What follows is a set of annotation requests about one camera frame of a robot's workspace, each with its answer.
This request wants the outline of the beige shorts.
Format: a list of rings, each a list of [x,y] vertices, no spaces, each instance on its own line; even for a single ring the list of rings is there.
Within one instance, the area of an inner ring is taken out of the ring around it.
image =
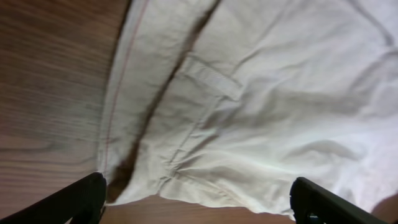
[[[290,216],[306,177],[370,212],[397,193],[397,2],[133,1],[99,136],[108,205]]]

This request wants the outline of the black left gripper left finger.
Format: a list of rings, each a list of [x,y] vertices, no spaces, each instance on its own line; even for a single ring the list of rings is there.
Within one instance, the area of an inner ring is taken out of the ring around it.
[[[41,201],[1,219],[1,224],[98,224],[106,199],[106,179],[94,172]]]

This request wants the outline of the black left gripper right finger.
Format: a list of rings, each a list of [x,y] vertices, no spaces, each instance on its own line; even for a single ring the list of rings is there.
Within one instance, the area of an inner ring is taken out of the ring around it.
[[[292,184],[290,207],[296,224],[386,224],[304,177]]]

